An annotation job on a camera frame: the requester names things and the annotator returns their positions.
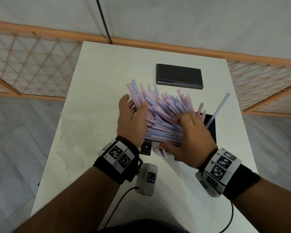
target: right hand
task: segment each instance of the right hand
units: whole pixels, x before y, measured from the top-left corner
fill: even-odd
[[[193,168],[199,168],[208,155],[217,148],[210,132],[200,117],[193,111],[178,115],[183,128],[183,141],[180,147],[169,144],[160,144],[160,149],[170,152],[176,159]]]

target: white table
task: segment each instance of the white table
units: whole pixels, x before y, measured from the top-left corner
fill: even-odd
[[[190,94],[195,109],[204,102],[207,113],[213,114],[225,94],[231,93],[216,117],[217,145],[257,171],[225,60],[84,42],[31,215],[92,166],[97,152],[116,136],[118,102],[128,93],[126,83],[135,79],[138,85],[152,86],[157,63],[201,69],[203,90],[181,88],[183,94]],[[158,85],[158,89],[175,95],[178,88]],[[58,150],[61,135],[65,135],[69,147]],[[151,156],[140,157],[144,163],[158,167],[154,195],[146,197],[130,192],[108,226],[155,218],[181,224],[190,232],[216,233],[227,225],[231,217],[230,202],[225,197],[208,196],[195,179],[195,169],[174,161],[172,156],[163,159],[152,152]],[[132,183],[126,181],[120,187],[101,226],[135,181],[136,178]],[[256,230],[235,209],[233,222],[226,232]]]

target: left hand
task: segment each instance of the left hand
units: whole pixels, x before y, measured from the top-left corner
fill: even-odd
[[[120,99],[120,115],[118,119],[118,136],[122,136],[133,143],[137,148],[142,145],[147,132],[145,116],[148,112],[149,103],[142,102],[138,110],[134,106],[133,100],[129,100],[126,94]]]

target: bundle of straws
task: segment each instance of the bundle of straws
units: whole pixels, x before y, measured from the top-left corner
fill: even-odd
[[[148,126],[146,139],[181,145],[183,130],[182,127],[177,124],[177,115],[194,111],[190,95],[184,96],[181,94],[180,89],[177,90],[178,96],[176,97],[169,95],[166,92],[159,94],[156,84],[154,84],[155,91],[151,90],[150,85],[148,85],[148,91],[145,91],[142,83],[140,83],[141,91],[139,91],[135,80],[132,80],[131,84],[128,83],[127,87],[137,108],[143,101],[149,103],[149,110],[146,115]],[[224,100],[207,123],[207,128],[221,109],[228,96],[229,93],[226,94]],[[203,106],[204,103],[201,103],[197,110],[197,114],[201,117],[202,121],[204,121],[206,115],[206,110],[200,114]],[[165,150],[163,150],[162,154],[158,148],[154,148],[154,152],[158,156],[167,158]]]

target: forearm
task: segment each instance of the forearm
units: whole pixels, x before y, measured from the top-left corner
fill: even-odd
[[[91,167],[14,233],[95,231],[119,187],[101,170]]]
[[[291,232],[291,192],[265,179],[232,201],[260,232]]]

